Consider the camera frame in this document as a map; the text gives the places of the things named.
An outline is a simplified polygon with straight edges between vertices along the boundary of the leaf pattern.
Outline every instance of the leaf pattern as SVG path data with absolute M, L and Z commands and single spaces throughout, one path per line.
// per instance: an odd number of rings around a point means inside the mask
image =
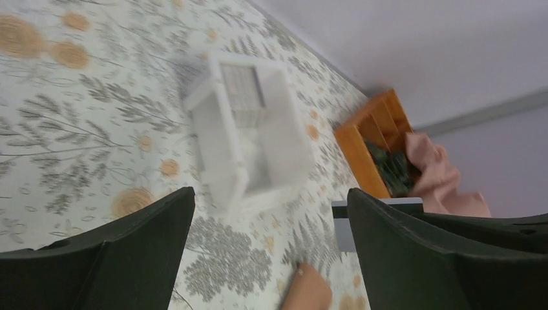
M 71 11 L 87 31 L 59 20 Z M 129 189 L 154 200 L 192 186 L 195 217 L 170 308 L 276 309 L 279 283 L 291 283 L 301 261 L 331 283 L 332 308 L 366 296 L 353 285 L 357 257 L 337 250 L 329 204 L 356 186 L 331 131 L 365 97 L 281 26 L 241 0 L 23 1 L 3 14 L 33 24 L 45 41 L 81 46 L 88 65 L 0 54 L 0 251 L 111 222 Z M 182 109 L 212 48 L 287 63 L 315 137 L 316 164 L 297 197 L 235 222 L 208 213 L 200 137 Z

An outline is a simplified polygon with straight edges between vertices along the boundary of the wall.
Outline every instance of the wall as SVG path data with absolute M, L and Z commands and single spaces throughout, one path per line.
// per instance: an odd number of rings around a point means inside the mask
M 493 217 L 548 212 L 548 107 L 433 137 L 462 173 L 462 191 L 480 191 Z
M 416 127 L 548 85 L 548 1 L 252 1 Z

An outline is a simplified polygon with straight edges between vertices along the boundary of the wooden box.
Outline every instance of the wooden box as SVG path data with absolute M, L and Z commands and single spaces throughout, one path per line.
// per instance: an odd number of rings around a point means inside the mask
M 412 132 L 394 89 L 373 97 L 335 131 L 335 138 L 361 189 L 376 198 L 390 198 L 364 141 L 390 152 L 405 151 Z

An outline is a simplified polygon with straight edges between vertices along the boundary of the white container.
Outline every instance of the white container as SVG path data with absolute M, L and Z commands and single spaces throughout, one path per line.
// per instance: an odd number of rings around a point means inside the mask
M 228 216 L 253 214 L 294 200 L 314 166 L 310 139 L 284 63 L 210 52 L 209 72 L 184 101 L 198 136 L 213 203 Z M 257 126 L 238 128 L 223 65 L 254 68 L 264 111 Z

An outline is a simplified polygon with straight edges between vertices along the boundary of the crumpled cloth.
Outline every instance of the crumpled cloth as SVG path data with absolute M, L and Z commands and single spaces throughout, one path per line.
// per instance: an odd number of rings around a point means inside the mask
M 405 138 L 407 158 L 422 172 L 408 196 L 422 198 L 425 212 L 491 217 L 480 193 L 458 193 L 461 174 L 449 162 L 444 147 L 422 133 L 408 133 Z

